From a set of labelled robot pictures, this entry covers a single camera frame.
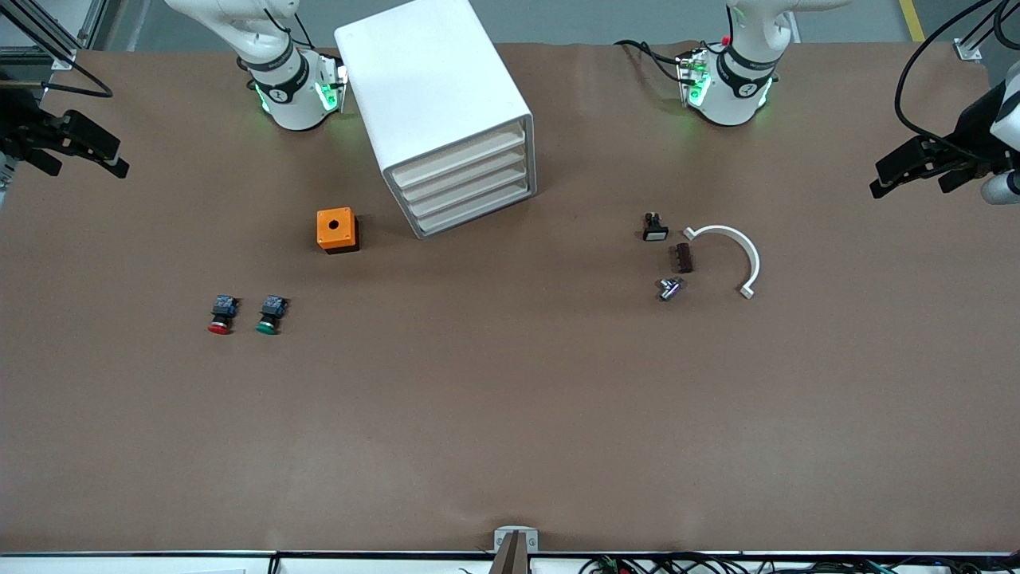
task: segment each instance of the white curved handle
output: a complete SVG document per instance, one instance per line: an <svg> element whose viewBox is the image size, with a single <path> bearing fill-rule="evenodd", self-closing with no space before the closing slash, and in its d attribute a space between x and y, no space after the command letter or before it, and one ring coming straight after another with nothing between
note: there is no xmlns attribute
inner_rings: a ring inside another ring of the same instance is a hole
<svg viewBox="0 0 1020 574"><path fill-rule="evenodd" d="M758 248L755 244L751 242L751 239L747 234L744 234L740 230L726 225L708 225L695 230L691 227L683 229L683 234L687 236L687 239L694 241L701 234L706 232L718 232L719 234L725 234L726 237L732 239L733 241L741 244L744 250L748 253L748 259L751 260L751 276L748 277L747 281L741 285L741 295L745 299L750 300L755 297L754 290L751 289L751 284L754 283L755 279L758 278L758 272L762 268L761 257L758 256Z"/></svg>

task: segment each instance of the table surface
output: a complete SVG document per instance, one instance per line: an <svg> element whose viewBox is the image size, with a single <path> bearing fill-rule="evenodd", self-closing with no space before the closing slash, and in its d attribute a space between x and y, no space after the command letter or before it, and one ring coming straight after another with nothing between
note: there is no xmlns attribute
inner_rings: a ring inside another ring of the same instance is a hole
<svg viewBox="0 0 1020 574"><path fill-rule="evenodd" d="M0 549L1014 550L1020 213L871 199L913 49L793 46L726 128L622 48L501 46L540 195L425 241L356 107L287 133L233 54L83 53L114 99L46 105L132 168L24 168L0 210ZM931 52L906 107L945 132L985 76ZM340 205L364 247L326 256ZM713 236L659 303L648 210L746 231L754 300Z"/></svg>

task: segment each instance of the orange box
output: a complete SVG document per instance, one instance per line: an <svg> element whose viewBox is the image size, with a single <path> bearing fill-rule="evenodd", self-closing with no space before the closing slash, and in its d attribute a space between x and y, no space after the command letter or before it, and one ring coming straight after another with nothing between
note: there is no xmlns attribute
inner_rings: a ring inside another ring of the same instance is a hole
<svg viewBox="0 0 1020 574"><path fill-rule="evenodd" d="M315 216L315 232L319 247L330 255L361 248L358 219L350 207L319 211Z"/></svg>

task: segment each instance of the white box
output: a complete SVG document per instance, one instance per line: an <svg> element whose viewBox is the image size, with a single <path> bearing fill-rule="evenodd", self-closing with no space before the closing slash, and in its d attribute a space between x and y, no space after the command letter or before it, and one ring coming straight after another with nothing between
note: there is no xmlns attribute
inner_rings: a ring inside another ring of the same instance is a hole
<svg viewBox="0 0 1020 574"><path fill-rule="evenodd" d="M534 195L531 111L467 0L338 28L387 185L420 237Z"/></svg>

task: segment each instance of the brown table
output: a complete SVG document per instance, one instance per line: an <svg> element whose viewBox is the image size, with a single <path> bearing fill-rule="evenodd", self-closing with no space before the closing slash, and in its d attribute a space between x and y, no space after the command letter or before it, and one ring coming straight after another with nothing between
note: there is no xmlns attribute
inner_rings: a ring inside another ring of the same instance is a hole
<svg viewBox="0 0 1020 574"><path fill-rule="evenodd" d="M83 54L115 98L46 106L132 170L23 168L0 209L0 547L452 550L505 523L550 550L1017 547L1020 212L867 188L910 136L913 48L794 46L724 128L621 48L501 46L540 195L426 241L356 112L287 133L231 53ZM985 75L938 46L912 85L945 132ZM326 256L339 205L364 248ZM653 209L745 230L755 299L715 236L659 303Z"/></svg>

